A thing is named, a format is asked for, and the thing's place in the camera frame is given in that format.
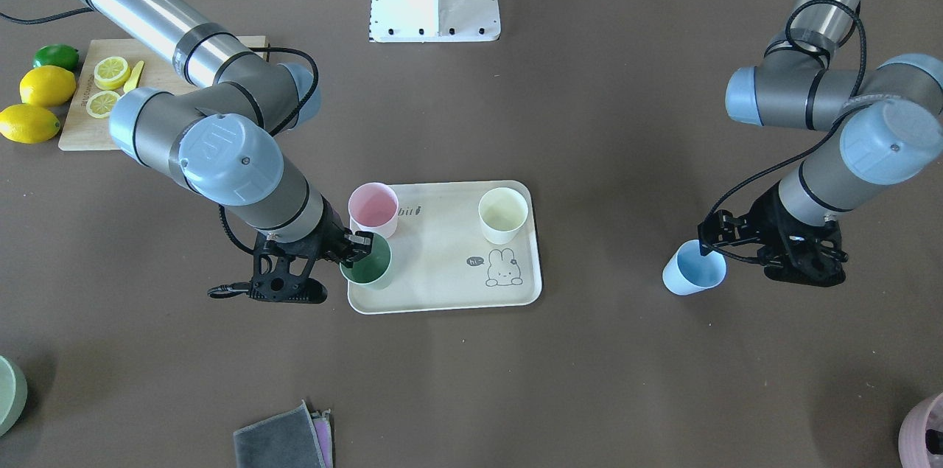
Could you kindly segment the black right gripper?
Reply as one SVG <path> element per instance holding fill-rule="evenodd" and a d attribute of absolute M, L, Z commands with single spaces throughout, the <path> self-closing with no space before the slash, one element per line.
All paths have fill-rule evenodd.
<path fill-rule="evenodd" d="M 253 275 L 247 296 L 262 302 L 321 304 L 326 287 L 311 277 L 319 260 L 351 267 L 373 252 L 375 233 L 352 231 L 330 203 L 323 205 L 320 222 L 297 242 L 276 242 L 256 238 L 253 248 Z"/>

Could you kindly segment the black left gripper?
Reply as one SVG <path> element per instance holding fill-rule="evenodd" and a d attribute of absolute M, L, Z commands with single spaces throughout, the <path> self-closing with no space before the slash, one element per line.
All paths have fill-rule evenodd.
<path fill-rule="evenodd" d="M 698 249 L 707 256 L 718 248 L 757 243 L 757 258 L 768 278 L 779 282 L 832 287 L 846 279 L 838 222 L 811 226 L 785 208 L 775 185 L 738 218 L 718 210 L 698 224 Z"/>

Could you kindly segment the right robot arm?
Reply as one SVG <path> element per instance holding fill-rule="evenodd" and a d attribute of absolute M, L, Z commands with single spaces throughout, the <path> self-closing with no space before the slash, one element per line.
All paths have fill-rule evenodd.
<path fill-rule="evenodd" d="M 350 268 L 373 235 L 344 226 L 330 203 L 283 155 L 277 133 L 320 109 L 319 71 L 266 61 L 182 0 L 77 0 L 161 56 L 193 91 L 141 86 L 109 119 L 115 145 L 135 162 L 215 202 L 256 230 L 249 280 L 209 291 L 262 302 L 319 304 L 318 260 Z"/>

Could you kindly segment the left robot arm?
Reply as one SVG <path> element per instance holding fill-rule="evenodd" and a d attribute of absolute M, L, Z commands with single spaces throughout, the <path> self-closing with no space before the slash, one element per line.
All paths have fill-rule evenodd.
<path fill-rule="evenodd" d="M 715 203 L 698 226 L 701 256 L 734 259 L 731 247 L 757 244 L 743 261 L 772 280 L 840 284 L 848 256 L 839 218 L 941 155 L 941 61 L 905 54 L 866 71 L 860 4 L 797 0 L 763 62 L 730 78 L 734 121 L 824 138 L 789 158 L 791 171 L 744 215 Z"/>

